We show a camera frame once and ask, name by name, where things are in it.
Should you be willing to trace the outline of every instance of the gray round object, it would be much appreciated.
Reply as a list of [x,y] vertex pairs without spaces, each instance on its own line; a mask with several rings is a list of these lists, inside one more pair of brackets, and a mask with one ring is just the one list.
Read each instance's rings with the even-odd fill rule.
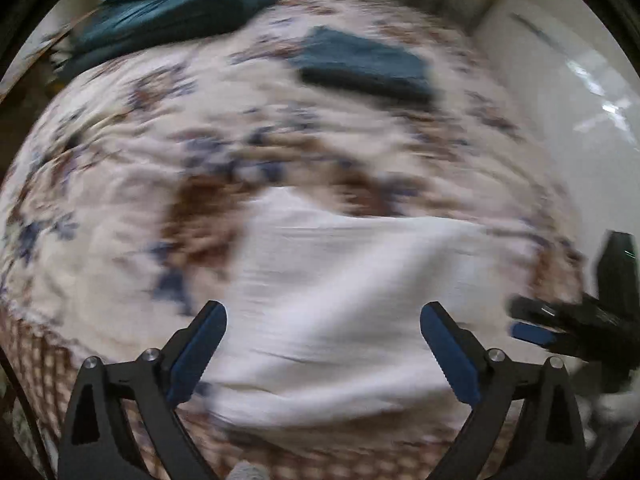
[[98,359],[95,355],[92,355],[91,357],[88,357],[84,360],[84,364],[82,366],[84,366],[85,368],[95,368],[97,367],[98,362],[100,362],[100,359]]
[[145,361],[155,361],[160,357],[160,351],[157,348],[147,348],[142,352],[142,358]]
[[549,358],[549,364],[551,365],[552,368],[558,368],[558,369],[564,368],[564,361],[562,361],[562,359],[556,355]]
[[507,357],[507,355],[499,348],[491,348],[491,350],[488,351],[488,355],[489,359],[491,359],[491,361],[493,361],[494,363],[504,361],[504,358]]

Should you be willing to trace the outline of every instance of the bed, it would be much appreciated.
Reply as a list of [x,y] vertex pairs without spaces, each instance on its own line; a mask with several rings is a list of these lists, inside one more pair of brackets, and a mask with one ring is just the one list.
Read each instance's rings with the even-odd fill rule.
[[[301,84],[288,60],[319,25],[427,60],[435,104]],[[341,215],[481,224],[499,240],[511,292],[580,297],[570,197],[465,34],[389,0],[281,0],[233,34],[158,46],[79,75],[9,168],[0,194],[0,345],[54,443],[82,360],[161,347],[222,297],[244,204],[279,186]],[[293,452],[222,431],[198,408],[206,395],[196,392],[178,413],[221,476],[247,460],[273,479],[423,479],[455,437],[433,426],[382,448]],[[133,406],[129,416],[149,471],[164,478]],[[386,416],[344,424],[366,431]]]

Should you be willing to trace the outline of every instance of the glossy white surface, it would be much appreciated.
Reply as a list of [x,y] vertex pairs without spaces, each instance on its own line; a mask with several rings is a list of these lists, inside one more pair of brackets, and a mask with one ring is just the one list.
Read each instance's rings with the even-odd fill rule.
[[640,240],[640,96],[628,81],[588,38],[527,0],[498,2],[475,38],[556,161],[590,264],[607,230]]

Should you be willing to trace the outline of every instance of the floral pattern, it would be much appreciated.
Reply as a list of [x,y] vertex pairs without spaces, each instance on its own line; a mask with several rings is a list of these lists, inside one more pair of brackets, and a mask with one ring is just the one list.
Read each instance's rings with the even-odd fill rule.
[[[418,108],[301,84],[282,60],[318,25],[421,56],[442,82],[438,98]],[[550,161],[531,155],[540,151],[508,101],[462,33],[386,0],[282,0],[233,35],[149,49],[78,76],[33,127],[0,193],[0,344],[26,384],[55,399],[37,402],[38,416],[59,436],[78,358],[134,358],[220,298],[246,202],[270,186],[297,187],[345,215],[481,223],[504,249],[514,288],[576,300],[575,211],[555,179],[540,177],[553,174]],[[81,286],[68,286],[69,276]],[[58,335],[70,305],[82,327],[73,343]],[[55,370],[41,371],[48,356]],[[50,380],[39,384],[32,368]],[[201,409],[180,416],[221,475],[242,456],[266,461],[277,479],[322,478],[327,461],[417,480],[454,437],[436,424],[383,456],[316,449],[316,463],[229,442],[203,413],[215,387],[201,385],[198,396]],[[384,432],[384,416],[335,431],[363,438],[372,428]],[[144,455],[160,476],[148,446]]]

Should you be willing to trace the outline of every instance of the bed sheet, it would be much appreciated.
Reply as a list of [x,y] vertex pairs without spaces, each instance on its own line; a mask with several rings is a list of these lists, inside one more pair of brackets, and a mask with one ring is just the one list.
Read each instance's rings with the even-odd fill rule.
[[[423,57],[438,89],[433,105],[301,84],[287,59],[318,25]],[[223,295],[243,205],[268,186],[296,187],[340,214],[478,222],[500,240],[513,293],[580,296],[570,198],[468,38],[386,0],[281,0],[234,34],[78,76],[8,171],[0,344],[51,434],[60,434],[84,357],[129,360],[161,347]],[[198,409],[207,394],[204,384],[180,416],[220,474],[249,457],[273,478],[424,478],[454,437],[432,428],[382,454],[240,446]]]

